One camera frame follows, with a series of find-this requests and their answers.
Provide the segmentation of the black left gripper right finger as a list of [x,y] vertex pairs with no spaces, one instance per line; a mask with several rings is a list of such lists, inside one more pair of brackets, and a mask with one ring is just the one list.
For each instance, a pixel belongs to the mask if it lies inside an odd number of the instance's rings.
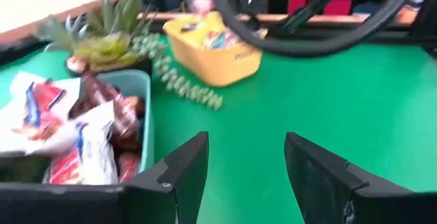
[[305,224],[437,224],[437,192],[399,186],[294,132],[284,152]]

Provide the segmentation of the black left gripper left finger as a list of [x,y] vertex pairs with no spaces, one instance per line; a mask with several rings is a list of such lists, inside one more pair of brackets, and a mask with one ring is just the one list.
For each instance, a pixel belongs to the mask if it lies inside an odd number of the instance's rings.
[[122,184],[0,183],[0,224],[196,224],[208,156],[199,132]]

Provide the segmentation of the white PayDay candy bar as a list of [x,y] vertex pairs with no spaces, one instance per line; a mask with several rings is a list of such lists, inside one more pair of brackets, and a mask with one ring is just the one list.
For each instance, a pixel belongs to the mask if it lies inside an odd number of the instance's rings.
[[48,166],[45,184],[107,185],[118,182],[113,147],[113,102],[106,102],[75,119],[79,136],[69,151]]
[[68,114],[80,88],[79,78],[53,81],[19,72],[10,85],[13,99],[0,109],[0,156],[69,150],[79,136]]

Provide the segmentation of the yellow plastic basket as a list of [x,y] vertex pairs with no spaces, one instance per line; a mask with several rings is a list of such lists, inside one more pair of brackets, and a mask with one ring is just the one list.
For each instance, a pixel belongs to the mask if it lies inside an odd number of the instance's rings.
[[207,16],[188,15],[171,19],[163,25],[175,59],[204,83],[224,87],[256,73],[262,51],[245,42],[225,48],[208,48],[210,32],[226,30],[218,12]]

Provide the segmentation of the teal plastic basket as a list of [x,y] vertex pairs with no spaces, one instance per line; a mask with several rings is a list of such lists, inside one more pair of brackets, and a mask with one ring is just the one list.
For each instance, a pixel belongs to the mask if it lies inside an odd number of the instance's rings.
[[141,173],[155,163],[154,120],[151,102],[150,76],[140,70],[119,70],[98,74],[97,77],[115,87],[118,87],[124,96],[138,96],[145,101],[145,115],[140,119],[140,135],[143,142],[141,162],[138,172]]

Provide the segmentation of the mixed succulents in dark pot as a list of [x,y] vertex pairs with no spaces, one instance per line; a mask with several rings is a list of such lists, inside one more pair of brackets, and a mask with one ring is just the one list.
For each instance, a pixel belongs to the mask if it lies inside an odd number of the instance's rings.
[[220,109],[222,96],[208,87],[192,84],[172,67],[167,45],[150,32],[152,19],[141,9],[141,0],[102,0],[100,7],[86,15],[67,18],[61,23],[48,16],[39,23],[35,38],[47,42],[46,49],[68,51],[75,64],[71,70],[105,72],[132,67],[149,61],[166,88],[178,96]]

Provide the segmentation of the red background box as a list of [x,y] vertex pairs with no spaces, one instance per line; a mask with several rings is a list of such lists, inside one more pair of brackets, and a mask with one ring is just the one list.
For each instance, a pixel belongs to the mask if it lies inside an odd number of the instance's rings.
[[[287,13],[293,14],[309,2],[310,0],[288,0]],[[332,0],[324,6],[320,14],[325,16],[347,16],[350,14],[351,7],[352,0]]]

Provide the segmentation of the light wooden desk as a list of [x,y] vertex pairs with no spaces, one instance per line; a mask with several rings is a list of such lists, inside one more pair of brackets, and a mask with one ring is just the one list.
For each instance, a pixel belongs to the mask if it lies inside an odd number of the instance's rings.
[[100,4],[101,0],[0,0],[0,44],[30,36],[49,15],[65,20]]

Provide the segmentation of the black diagonal frame strut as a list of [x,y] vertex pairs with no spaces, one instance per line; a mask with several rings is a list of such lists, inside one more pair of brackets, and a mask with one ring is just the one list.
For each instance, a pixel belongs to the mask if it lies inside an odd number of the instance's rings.
[[293,33],[298,27],[306,23],[314,14],[323,10],[332,0],[310,0],[305,6],[297,9],[293,14],[271,25],[269,30],[278,34]]

